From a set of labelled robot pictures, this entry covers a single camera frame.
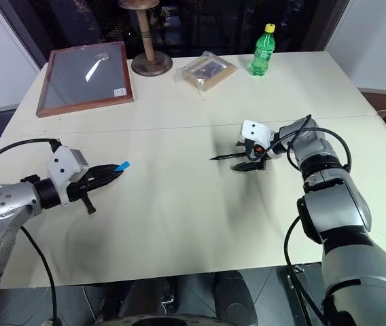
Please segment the blue object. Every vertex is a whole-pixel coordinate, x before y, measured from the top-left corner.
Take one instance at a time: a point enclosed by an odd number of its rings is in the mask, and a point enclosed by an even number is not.
[[[114,169],[114,172],[120,172],[120,171],[123,171],[125,170],[126,168],[128,168],[130,166],[130,163],[128,161],[125,161],[124,163],[122,163],[121,165],[119,165],[117,168]]]

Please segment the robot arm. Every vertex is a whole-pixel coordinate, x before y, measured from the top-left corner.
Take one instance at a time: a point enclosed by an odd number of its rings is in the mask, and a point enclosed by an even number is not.
[[[304,121],[279,132],[246,121],[241,140],[246,152],[277,143],[267,152],[268,158],[275,158],[287,151],[294,137],[281,139],[299,130]],[[314,120],[306,125],[310,127],[317,127]],[[323,245],[326,320],[330,325],[386,325],[386,252],[368,235],[371,214],[364,198],[324,133],[302,131],[292,149],[304,181],[305,195],[297,201],[303,229]]]
[[[60,146],[48,162],[49,178],[37,175],[13,185],[0,185],[0,278],[15,244],[18,230],[42,209],[67,206],[82,199],[93,213],[96,209],[87,191],[104,186],[123,173],[117,165],[89,168],[80,151]]]

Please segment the black cable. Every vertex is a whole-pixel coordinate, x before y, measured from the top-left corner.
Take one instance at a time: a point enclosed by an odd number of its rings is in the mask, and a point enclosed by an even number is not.
[[[306,127],[306,125],[308,124],[309,120],[311,120],[311,114],[307,115],[306,116],[306,119],[305,121],[303,122],[303,125],[299,128],[299,130],[297,131],[296,133],[296,136],[293,137],[293,139],[291,140],[291,142],[289,143],[288,147],[287,147],[287,160],[288,162],[293,166],[293,168],[295,168],[297,171],[299,171],[299,167],[293,162],[293,160],[291,159],[291,156],[290,156],[290,151],[291,149],[293,148],[293,144],[294,144],[294,141],[296,141],[297,137],[299,137],[299,134],[302,133],[302,130],[304,127]]]
[[[270,150],[272,150],[273,148],[275,148],[276,146],[278,146],[279,144],[281,144],[282,141],[286,140],[287,138],[290,138],[292,135],[296,134],[298,130],[295,130],[295,131],[292,131],[290,132],[289,134],[286,134],[284,137],[282,137],[281,139],[279,139],[279,141],[277,141],[276,143],[268,146],[264,152],[262,152],[260,155],[258,156],[255,156],[255,157],[251,157],[250,155],[247,155],[247,158],[254,162],[256,160],[259,160],[261,158],[263,158]],[[325,129],[325,128],[320,128],[320,127],[309,127],[309,128],[304,128],[303,129],[304,131],[322,131],[322,132],[325,132],[326,134],[330,134],[332,135],[333,137],[335,137],[340,143],[341,145],[344,147],[344,150],[345,150],[345,154],[347,156],[347,164],[345,165],[345,168],[346,168],[346,171],[349,173],[350,170],[351,170],[351,154],[350,154],[350,149],[349,149],[349,146],[347,146],[347,144],[345,143],[344,139],[342,139],[340,137],[339,134],[336,134],[335,132],[329,130],[329,129]]]
[[[56,151],[56,149],[62,145],[60,141],[53,138],[34,138],[34,139],[26,139],[25,141],[17,141],[16,143],[10,144],[2,149],[0,149],[0,154],[4,153],[5,151],[8,151],[9,149],[12,149],[14,147],[24,145],[24,144],[30,144],[30,143],[50,143],[52,151]]]
[[[51,286],[51,296],[52,296],[52,326],[56,326],[57,324],[57,298],[56,298],[56,287],[54,286],[54,279],[52,278],[50,267],[48,266],[48,262],[46,261],[45,256],[42,253],[42,250],[37,246],[37,243],[33,240],[31,235],[29,234],[29,231],[27,231],[26,228],[21,226],[21,231],[24,232],[24,234],[29,239],[30,243],[33,245],[37,253],[39,254],[43,266],[46,269],[46,274],[48,274],[48,278],[50,279],[50,286]]]
[[[289,276],[291,277],[291,281],[293,282],[294,286],[299,290],[299,292],[303,295],[305,300],[308,302],[308,304],[311,306],[311,308],[314,310],[314,313],[317,315],[319,320],[326,325],[326,320],[324,318],[324,315],[321,313],[320,309],[315,305],[312,298],[309,296],[309,294],[304,289],[302,283],[300,283],[299,279],[296,276],[296,273],[294,272],[293,265],[291,264],[290,257],[288,255],[288,241],[290,240],[291,232],[293,231],[296,224],[300,221],[300,216],[297,216],[297,218],[294,220],[294,222],[289,227],[287,234],[285,235],[285,241],[283,242],[283,254],[285,255],[285,261],[287,262],[287,269]]]

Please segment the wooden base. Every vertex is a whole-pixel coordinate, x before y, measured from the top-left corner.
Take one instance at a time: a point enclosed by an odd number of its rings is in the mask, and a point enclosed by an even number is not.
[[[153,77],[171,70],[172,59],[163,52],[154,51],[154,61],[149,61],[144,53],[139,54],[131,63],[131,69],[138,75]]]

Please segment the wooden stand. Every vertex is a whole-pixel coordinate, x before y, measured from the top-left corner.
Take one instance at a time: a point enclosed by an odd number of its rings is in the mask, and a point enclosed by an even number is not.
[[[146,9],[157,6],[160,0],[119,0],[119,6],[135,10],[139,20],[141,38],[145,53],[139,54],[133,60],[131,69],[142,76],[158,76],[172,68],[172,59],[165,53],[154,51],[150,27],[147,23]]]

